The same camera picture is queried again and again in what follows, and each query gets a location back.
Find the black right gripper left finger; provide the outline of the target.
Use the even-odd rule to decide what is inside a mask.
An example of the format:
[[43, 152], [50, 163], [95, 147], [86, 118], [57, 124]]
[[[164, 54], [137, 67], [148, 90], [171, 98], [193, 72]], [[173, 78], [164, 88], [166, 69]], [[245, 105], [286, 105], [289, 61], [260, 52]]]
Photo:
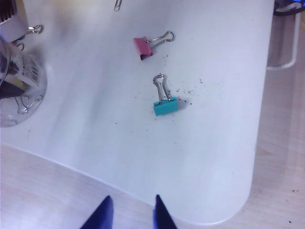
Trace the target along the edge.
[[84, 222], [80, 229], [112, 229], [113, 200], [107, 196]]

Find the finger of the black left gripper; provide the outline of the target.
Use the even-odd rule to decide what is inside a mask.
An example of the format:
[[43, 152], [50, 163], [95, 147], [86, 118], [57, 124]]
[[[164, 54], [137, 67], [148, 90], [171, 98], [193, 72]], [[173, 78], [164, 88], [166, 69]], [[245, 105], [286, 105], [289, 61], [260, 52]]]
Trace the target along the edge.
[[24, 90], [6, 81], [4, 81], [0, 86], [1, 99], [21, 96], [22, 94], [24, 94]]

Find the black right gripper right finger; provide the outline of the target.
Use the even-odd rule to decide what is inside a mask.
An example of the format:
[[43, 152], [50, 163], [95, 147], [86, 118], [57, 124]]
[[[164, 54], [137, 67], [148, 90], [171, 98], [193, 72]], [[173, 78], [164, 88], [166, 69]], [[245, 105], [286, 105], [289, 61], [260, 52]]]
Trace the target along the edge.
[[160, 195], [156, 195], [155, 207], [153, 210], [154, 229], [177, 229], [177, 226], [167, 210]]

